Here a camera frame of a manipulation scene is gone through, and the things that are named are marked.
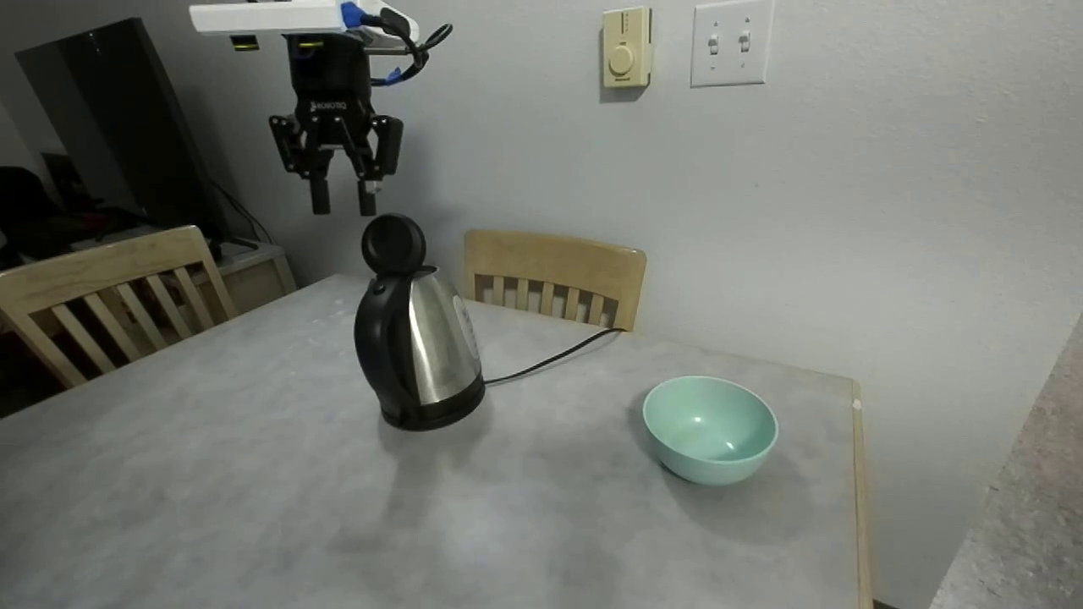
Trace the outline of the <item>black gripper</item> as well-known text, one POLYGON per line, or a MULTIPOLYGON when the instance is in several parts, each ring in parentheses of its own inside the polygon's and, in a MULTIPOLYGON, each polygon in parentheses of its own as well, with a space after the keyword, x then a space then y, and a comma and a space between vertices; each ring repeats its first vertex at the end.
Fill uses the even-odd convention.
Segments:
POLYGON ((358 37, 289 34, 296 111, 272 117, 289 172, 311 187, 311 210, 327 216, 328 163, 342 148, 355 165, 358 214, 376 216, 376 190, 395 172, 404 121, 374 110, 369 56, 358 37))

